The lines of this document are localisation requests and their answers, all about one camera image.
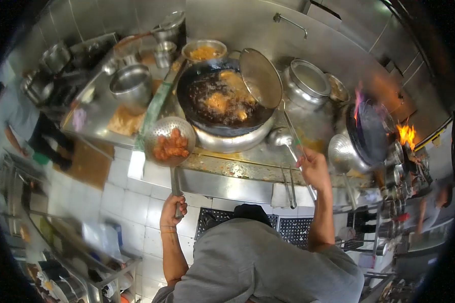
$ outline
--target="hand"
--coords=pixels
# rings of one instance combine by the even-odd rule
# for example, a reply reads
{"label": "hand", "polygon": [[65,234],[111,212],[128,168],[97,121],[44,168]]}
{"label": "hand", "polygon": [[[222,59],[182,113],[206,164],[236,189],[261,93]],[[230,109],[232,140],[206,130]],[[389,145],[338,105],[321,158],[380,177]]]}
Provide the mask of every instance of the hand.
{"label": "hand", "polygon": [[19,150],[20,154],[23,155],[25,158],[27,158],[29,156],[29,153],[27,152],[27,149],[25,148],[21,148]]}
{"label": "hand", "polygon": [[183,215],[187,214],[187,203],[185,203],[185,197],[177,197],[172,194],[165,200],[164,208],[162,209],[162,214],[160,215],[160,229],[163,227],[175,227],[181,219],[176,219],[175,211],[177,208],[177,202],[180,202],[180,211]]}
{"label": "hand", "polygon": [[297,161],[297,167],[302,167],[305,183],[312,185],[317,191],[332,192],[332,184],[324,155],[300,145],[297,148],[307,156],[305,158],[305,155],[302,155]]}

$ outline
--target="black wok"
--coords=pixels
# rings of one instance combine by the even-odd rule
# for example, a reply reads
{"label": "black wok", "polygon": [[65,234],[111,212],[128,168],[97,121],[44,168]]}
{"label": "black wok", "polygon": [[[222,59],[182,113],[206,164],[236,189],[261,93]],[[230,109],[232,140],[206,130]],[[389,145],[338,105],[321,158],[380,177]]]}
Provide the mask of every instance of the black wok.
{"label": "black wok", "polygon": [[258,105],[250,117],[234,125],[212,123],[198,114],[198,108],[195,107],[196,100],[194,100],[197,96],[192,96],[189,93],[190,87],[195,85],[195,82],[204,78],[207,74],[219,73],[222,70],[235,70],[239,72],[239,61],[232,58],[203,61],[192,65],[180,76],[177,84],[177,98],[185,113],[185,118],[197,128],[212,135],[222,137],[237,137],[258,129],[273,115],[274,109],[268,109]]}

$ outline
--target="white cloth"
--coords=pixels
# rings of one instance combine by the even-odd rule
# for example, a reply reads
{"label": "white cloth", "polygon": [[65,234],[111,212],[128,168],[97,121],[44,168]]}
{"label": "white cloth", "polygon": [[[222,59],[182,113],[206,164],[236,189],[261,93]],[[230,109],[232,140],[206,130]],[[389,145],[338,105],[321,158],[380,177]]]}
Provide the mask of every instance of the white cloth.
{"label": "white cloth", "polygon": [[[315,207],[315,203],[310,197],[309,189],[306,186],[295,186],[295,199],[297,206]],[[289,208],[290,201],[287,196],[285,184],[273,184],[273,195],[271,196],[271,207],[273,208]]]}

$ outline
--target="lid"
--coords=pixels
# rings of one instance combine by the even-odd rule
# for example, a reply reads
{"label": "lid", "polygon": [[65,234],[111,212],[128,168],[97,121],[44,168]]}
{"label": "lid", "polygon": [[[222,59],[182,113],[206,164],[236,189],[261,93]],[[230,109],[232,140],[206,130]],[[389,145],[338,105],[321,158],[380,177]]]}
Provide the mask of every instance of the lid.
{"label": "lid", "polygon": [[249,93],[262,106],[277,107],[283,95],[280,75],[261,52],[245,48],[239,56],[239,70]]}
{"label": "lid", "polygon": [[310,62],[293,60],[290,63],[290,75],[301,90],[314,97],[328,96],[332,91],[327,76]]}
{"label": "lid", "polygon": [[163,30],[169,30],[173,27],[179,26],[185,20],[184,11],[173,12],[170,15],[167,15],[159,24],[159,27]]}

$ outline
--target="marinated chicken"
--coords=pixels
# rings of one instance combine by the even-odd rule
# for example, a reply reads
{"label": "marinated chicken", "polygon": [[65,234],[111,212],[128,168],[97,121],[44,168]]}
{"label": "marinated chicken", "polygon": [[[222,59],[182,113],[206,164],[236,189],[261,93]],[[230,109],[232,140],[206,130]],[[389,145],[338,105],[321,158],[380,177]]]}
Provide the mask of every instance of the marinated chicken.
{"label": "marinated chicken", "polygon": [[186,158],[189,155],[187,144],[187,138],[182,137],[180,130],[175,128],[170,137],[158,137],[157,145],[153,147],[153,155],[159,161],[166,161],[171,157]]}

